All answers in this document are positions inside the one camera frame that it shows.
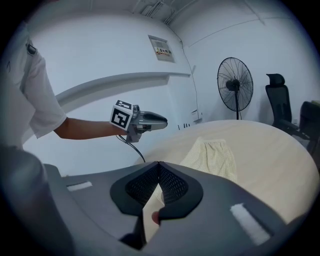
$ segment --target person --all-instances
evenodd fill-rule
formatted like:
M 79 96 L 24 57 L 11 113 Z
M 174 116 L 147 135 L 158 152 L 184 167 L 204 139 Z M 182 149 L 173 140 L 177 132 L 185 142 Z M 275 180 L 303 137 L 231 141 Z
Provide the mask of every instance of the person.
M 70 118 L 59 105 L 51 87 L 46 61 L 33 46 L 27 24 L 22 22 L 1 58 L 2 79 L 8 86 L 10 145 L 22 148 L 22 136 L 30 126 L 37 138 L 54 131 L 62 139 L 87 140 L 126 131 L 108 121 Z

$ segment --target black mesh panel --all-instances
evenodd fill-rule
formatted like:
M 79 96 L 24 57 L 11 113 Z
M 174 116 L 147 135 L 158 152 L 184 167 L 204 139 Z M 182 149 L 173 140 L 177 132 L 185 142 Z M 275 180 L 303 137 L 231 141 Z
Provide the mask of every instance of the black mesh panel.
M 266 90 L 275 120 L 292 121 L 288 88 L 285 85 L 268 87 Z
M 125 185 L 125 191 L 141 205 L 145 205 L 158 185 L 158 166 L 156 165 Z
M 188 184 L 162 166 L 159 173 L 159 184 L 165 204 L 171 204 L 183 197 L 188 191 Z

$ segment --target black office chair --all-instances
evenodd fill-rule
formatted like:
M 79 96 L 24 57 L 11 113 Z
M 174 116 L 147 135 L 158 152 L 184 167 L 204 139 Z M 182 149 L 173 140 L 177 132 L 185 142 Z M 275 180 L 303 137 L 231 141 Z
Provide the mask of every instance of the black office chair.
M 290 107 L 289 90 L 285 85 L 285 79 L 281 74 L 266 74 L 270 78 L 270 84 L 265 87 L 272 111 L 273 127 L 276 127 L 289 135 L 299 136 L 304 140 L 309 137 L 299 131 L 299 127 L 291 123 L 292 114 Z
M 306 149 L 320 170 L 320 106 L 305 101 L 300 110 L 300 131 L 309 136 Z

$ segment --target round table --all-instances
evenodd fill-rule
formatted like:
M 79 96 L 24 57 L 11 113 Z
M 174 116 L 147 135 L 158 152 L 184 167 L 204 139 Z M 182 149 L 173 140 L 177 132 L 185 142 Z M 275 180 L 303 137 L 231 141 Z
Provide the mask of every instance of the round table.
M 144 154 L 147 162 L 179 164 L 198 137 L 225 139 L 231 148 L 237 184 L 290 222 L 310 208 L 320 179 L 307 150 L 284 131 L 245 120 L 197 124 L 174 134 Z

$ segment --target fan grille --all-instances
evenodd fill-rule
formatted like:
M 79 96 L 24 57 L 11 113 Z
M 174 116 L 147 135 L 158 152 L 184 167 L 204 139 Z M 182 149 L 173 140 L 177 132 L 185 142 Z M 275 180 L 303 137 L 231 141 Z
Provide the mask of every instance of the fan grille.
M 238 90 L 227 87 L 234 85 Z M 254 93 L 254 82 L 251 73 L 241 60 L 228 57 L 222 61 L 217 74 L 218 89 L 223 103 L 232 111 L 237 110 L 235 91 L 238 95 L 238 110 L 244 110 L 250 103 Z

